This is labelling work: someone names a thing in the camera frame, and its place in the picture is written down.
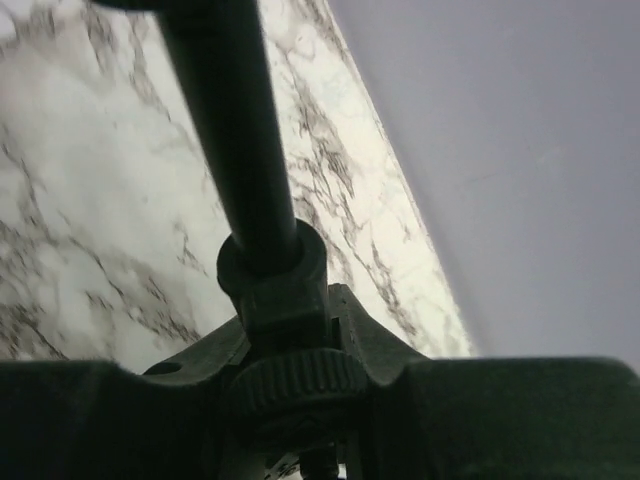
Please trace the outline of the black tripod microphone stand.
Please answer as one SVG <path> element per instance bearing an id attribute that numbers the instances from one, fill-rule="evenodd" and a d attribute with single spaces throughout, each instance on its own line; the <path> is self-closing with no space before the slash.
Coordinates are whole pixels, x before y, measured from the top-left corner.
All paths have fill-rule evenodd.
<path id="1" fill-rule="evenodd" d="M 244 350 L 216 376 L 217 476 L 261 479 L 292 455 L 306 479 L 363 478 L 369 379 L 332 310 L 325 244 L 293 211 L 257 4 L 115 8 L 156 16 L 231 229 L 217 279 Z"/>

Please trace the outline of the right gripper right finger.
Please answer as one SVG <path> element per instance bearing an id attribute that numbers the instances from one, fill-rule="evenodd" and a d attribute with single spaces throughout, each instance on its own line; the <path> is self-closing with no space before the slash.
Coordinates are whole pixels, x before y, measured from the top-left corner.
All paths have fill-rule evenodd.
<path id="1" fill-rule="evenodd" d="M 635 479 L 639 378 L 607 358 L 430 359 L 329 289 L 369 378 L 351 479 Z"/>

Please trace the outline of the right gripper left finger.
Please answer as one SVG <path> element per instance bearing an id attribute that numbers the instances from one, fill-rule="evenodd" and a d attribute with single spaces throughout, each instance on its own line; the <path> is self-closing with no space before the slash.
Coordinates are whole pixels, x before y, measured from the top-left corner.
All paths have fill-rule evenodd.
<path id="1" fill-rule="evenodd" d="M 2 478 L 216 478 L 224 370 L 247 351 L 232 319 L 144 374 L 105 360 L 2 362 Z"/>

